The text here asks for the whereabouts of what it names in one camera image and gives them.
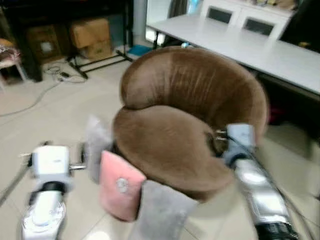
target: circular logo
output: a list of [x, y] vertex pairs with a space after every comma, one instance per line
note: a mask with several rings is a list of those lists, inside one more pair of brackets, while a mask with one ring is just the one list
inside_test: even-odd
[[125, 193], [128, 190], [128, 180], [123, 177], [120, 177], [116, 181], [116, 186], [118, 187], [120, 193]]

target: tiled floor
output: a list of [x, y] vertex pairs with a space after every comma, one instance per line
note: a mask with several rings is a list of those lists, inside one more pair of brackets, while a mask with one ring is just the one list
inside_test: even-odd
[[[111, 122], [121, 107], [119, 82], [129, 64], [123, 62], [92, 71], [84, 84], [61, 83], [34, 108], [0, 117], [0, 191], [20, 168], [22, 159], [18, 155], [32, 151], [42, 141], [53, 140], [69, 146], [71, 160], [77, 161], [77, 144], [84, 139], [88, 116], [96, 114]], [[52, 77], [47, 75], [43, 82], [7, 86], [5, 93], [0, 92], [0, 114], [28, 106], [52, 84], [55, 84]], [[313, 196], [320, 192], [320, 149], [313, 144], [311, 156], [305, 157], [307, 138], [290, 124], [271, 127], [268, 133], [260, 159], [305, 215], [318, 239], [320, 202]], [[76, 188], [66, 200], [67, 223], [61, 239], [86, 239], [97, 231], [106, 232], [112, 240], [127, 239], [134, 223], [120, 222], [101, 209], [99, 187], [85, 171], [76, 172], [74, 181]], [[27, 174], [0, 208], [0, 240], [18, 239], [20, 218], [32, 186], [33, 180]], [[307, 240], [297, 216], [292, 217], [302, 239]], [[230, 185], [210, 202], [199, 205], [188, 218], [180, 239], [256, 239], [246, 203], [236, 185]]]

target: white table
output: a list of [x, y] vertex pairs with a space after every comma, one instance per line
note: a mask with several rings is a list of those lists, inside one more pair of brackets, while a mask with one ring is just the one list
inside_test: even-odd
[[320, 54], [198, 15], [147, 25], [320, 97]]

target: black cable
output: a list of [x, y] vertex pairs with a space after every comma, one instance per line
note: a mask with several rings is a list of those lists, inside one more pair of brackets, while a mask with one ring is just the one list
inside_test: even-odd
[[4, 193], [0, 197], [0, 208], [4, 204], [4, 202], [7, 200], [11, 192], [16, 188], [16, 186], [21, 181], [21, 179], [25, 176], [28, 169], [29, 169], [28, 163], [23, 164], [18, 174], [11, 181], [10, 185], [4, 190]]
[[236, 143], [238, 146], [240, 146], [243, 150], [245, 150], [251, 157], [252, 159], [262, 168], [262, 170], [264, 171], [264, 174], [266, 176], [268, 176], [269, 180], [271, 181], [272, 185], [275, 187], [275, 189], [279, 192], [279, 194], [283, 197], [283, 199], [292, 207], [292, 210], [299, 216], [300, 221], [303, 224], [304, 229], [306, 230], [306, 232], [308, 233], [310, 240], [316, 240], [316, 238], [314, 237], [313, 233], [311, 232], [306, 220], [305, 220], [305, 216], [303, 216], [303, 214], [298, 210], [298, 208], [296, 207], [296, 205], [293, 203], [293, 201], [282, 191], [278, 188], [275, 180], [272, 178], [272, 176], [268, 173], [267, 169], [258, 161], [257, 157], [246, 147], [244, 146], [241, 142], [239, 142], [238, 140], [234, 139], [231, 136], [228, 136], [228, 139], [230, 139], [231, 141], [233, 141], [234, 143]]
[[52, 63], [52, 65], [48, 66], [48, 68], [43, 71], [43, 73], [51, 75], [52, 79], [57, 81], [56, 84], [54, 84], [54, 85], [50, 86], [49, 88], [47, 88], [46, 90], [44, 90], [30, 106], [27, 106], [27, 107], [22, 108], [22, 109], [17, 110], [17, 111], [12, 111], [12, 112], [7, 112], [7, 113], [0, 114], [0, 118], [1, 117], [7, 117], [7, 116], [10, 116], [10, 115], [15, 115], [15, 114], [18, 114], [18, 113], [21, 113], [21, 112], [24, 112], [26, 110], [29, 110], [29, 109], [33, 108], [35, 105], [37, 105], [42, 100], [42, 98], [45, 96], [45, 94], [48, 91], [50, 91], [51, 89], [53, 89], [56, 86], [58, 86], [61, 82], [68, 83], [68, 84], [83, 84], [83, 83], [85, 83], [87, 81], [87, 79], [84, 79], [80, 75], [71, 75], [69, 78], [71, 79], [71, 78], [79, 77], [79, 78], [82, 78], [82, 81], [62, 80], [62, 78], [59, 79], [59, 75], [61, 73], [61, 67], [60, 66], [62, 64], [64, 64], [64, 63], [65, 62]]
[[37, 98], [36, 100], [30, 105], [30, 106], [27, 106], [25, 108], [22, 108], [20, 110], [17, 110], [17, 111], [12, 111], [12, 112], [8, 112], [8, 113], [3, 113], [3, 114], [0, 114], [0, 118], [1, 117], [7, 117], [7, 116], [10, 116], [10, 115], [14, 115], [14, 114], [18, 114], [18, 113], [21, 113], [21, 112], [24, 112], [26, 110], [29, 110], [31, 108], [33, 108], [35, 105], [37, 105], [41, 100], [42, 98], [45, 96], [45, 94], [47, 92], [49, 92], [51, 89], [55, 88], [56, 86], [58, 86], [60, 84], [60, 82], [50, 86], [49, 88], [47, 88], [46, 90], [44, 90]]

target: robotic arm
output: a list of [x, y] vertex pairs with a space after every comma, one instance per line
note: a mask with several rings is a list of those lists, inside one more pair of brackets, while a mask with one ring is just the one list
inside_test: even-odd
[[270, 176], [252, 154], [254, 129], [248, 124], [230, 124], [225, 134], [228, 149], [225, 164], [234, 169], [259, 240], [298, 240], [285, 200]]
[[22, 219], [22, 239], [56, 240], [66, 216], [64, 194], [73, 188], [71, 171], [86, 167], [69, 164], [65, 146], [40, 146], [33, 151], [30, 161], [36, 186]]
[[[235, 172], [259, 240], [298, 240], [282, 194], [252, 154], [253, 127], [230, 124], [220, 133], [228, 140], [225, 164]], [[73, 188], [71, 171], [86, 166], [69, 164], [68, 148], [54, 145], [36, 148], [29, 165], [36, 187], [22, 219], [22, 239], [56, 240], [66, 215], [64, 194]]]

